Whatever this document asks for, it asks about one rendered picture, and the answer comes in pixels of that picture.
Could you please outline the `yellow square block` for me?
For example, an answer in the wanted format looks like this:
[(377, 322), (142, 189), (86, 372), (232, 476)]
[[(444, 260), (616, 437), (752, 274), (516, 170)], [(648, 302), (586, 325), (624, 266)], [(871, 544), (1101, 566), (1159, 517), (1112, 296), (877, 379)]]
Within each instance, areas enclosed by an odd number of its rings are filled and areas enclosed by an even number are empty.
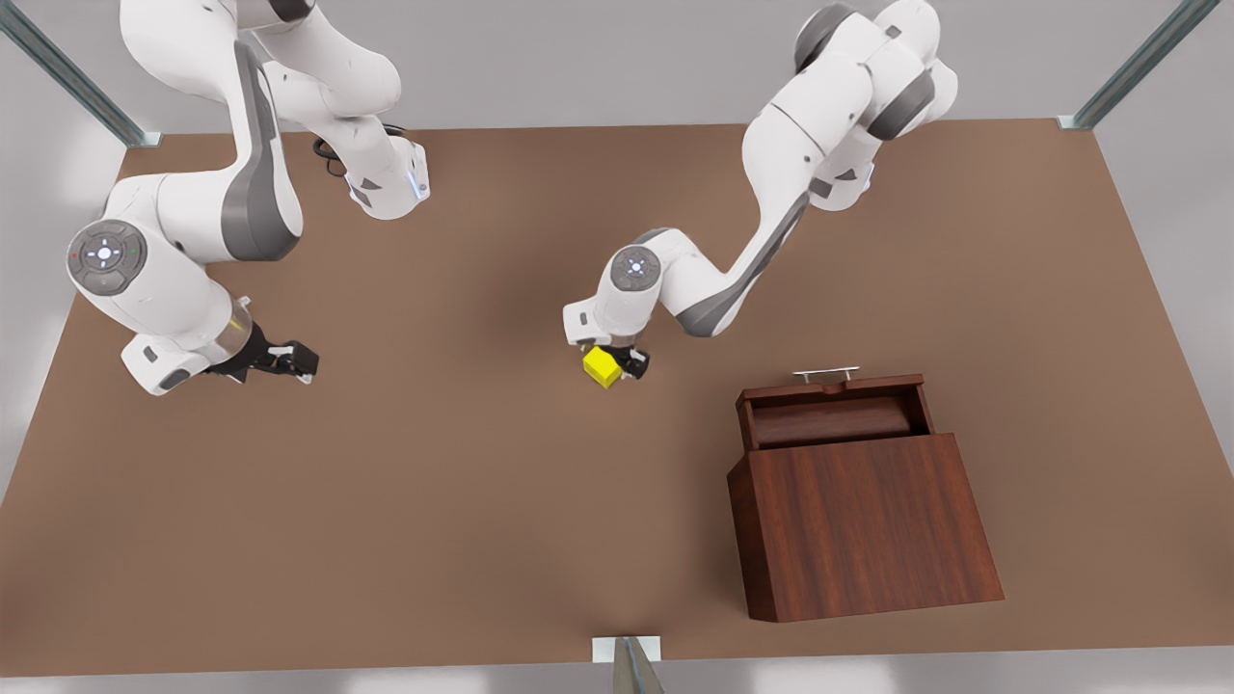
[(598, 383), (600, 387), (603, 387), (603, 389), (608, 389), (613, 383), (621, 382), (624, 374), (619, 361), (598, 345), (594, 345), (582, 356), (582, 372)]

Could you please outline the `wooden drawer with silver handle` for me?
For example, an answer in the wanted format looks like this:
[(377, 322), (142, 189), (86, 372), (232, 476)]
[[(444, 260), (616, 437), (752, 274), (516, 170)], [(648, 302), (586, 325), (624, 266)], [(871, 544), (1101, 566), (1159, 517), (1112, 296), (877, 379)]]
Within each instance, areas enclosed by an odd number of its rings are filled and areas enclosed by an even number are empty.
[(747, 389), (735, 401), (744, 449), (933, 435), (924, 382), (908, 374)]

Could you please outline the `dark wooden drawer cabinet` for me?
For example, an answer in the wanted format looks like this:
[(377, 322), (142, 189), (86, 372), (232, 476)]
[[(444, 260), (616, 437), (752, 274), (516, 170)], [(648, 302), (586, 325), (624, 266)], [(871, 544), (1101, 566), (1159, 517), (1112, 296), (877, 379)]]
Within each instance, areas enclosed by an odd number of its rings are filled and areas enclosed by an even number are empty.
[(951, 433), (750, 451), (727, 482), (754, 620), (1004, 596)]

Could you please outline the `silver frame post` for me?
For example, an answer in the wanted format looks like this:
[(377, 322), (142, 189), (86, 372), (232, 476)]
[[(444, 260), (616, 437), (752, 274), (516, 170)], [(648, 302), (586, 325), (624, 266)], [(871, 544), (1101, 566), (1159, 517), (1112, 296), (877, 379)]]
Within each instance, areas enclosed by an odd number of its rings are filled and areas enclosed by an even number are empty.
[(14, 41), (22, 52), (44, 70), (65, 93), (75, 98), (97, 123), (128, 148), (159, 147), (162, 133), (146, 132), (130, 119), (123, 109), (102, 93), (70, 57), (39, 30), (14, 0), (0, 0), (0, 32)]
[(661, 661), (660, 636), (594, 637), (592, 662), (612, 664), (612, 694), (665, 694), (654, 671)]
[(1153, 30), (1111, 79), (1076, 114), (1058, 116), (1062, 131), (1092, 131), (1111, 110), (1150, 74), (1164, 57), (1207, 19), (1222, 0), (1181, 0), (1172, 14)]

